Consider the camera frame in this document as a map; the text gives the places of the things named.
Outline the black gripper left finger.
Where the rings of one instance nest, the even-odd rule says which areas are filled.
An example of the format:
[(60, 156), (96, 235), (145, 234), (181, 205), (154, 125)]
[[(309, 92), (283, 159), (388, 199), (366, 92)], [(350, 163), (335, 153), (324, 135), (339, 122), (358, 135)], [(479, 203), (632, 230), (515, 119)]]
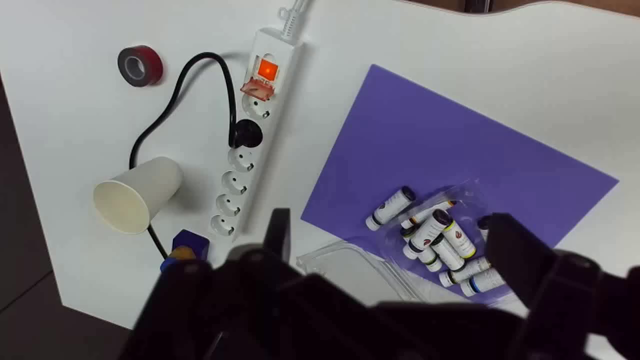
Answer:
[(281, 262), (289, 259), (289, 210), (288, 208), (274, 208), (266, 235), (264, 247), (278, 256)]

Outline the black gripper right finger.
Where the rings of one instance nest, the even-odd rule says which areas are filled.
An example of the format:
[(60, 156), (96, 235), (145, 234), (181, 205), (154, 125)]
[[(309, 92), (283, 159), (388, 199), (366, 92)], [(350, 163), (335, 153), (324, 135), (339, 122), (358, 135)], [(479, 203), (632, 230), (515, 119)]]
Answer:
[(515, 298), (529, 308), (555, 254), (513, 216), (490, 214), (486, 258)]

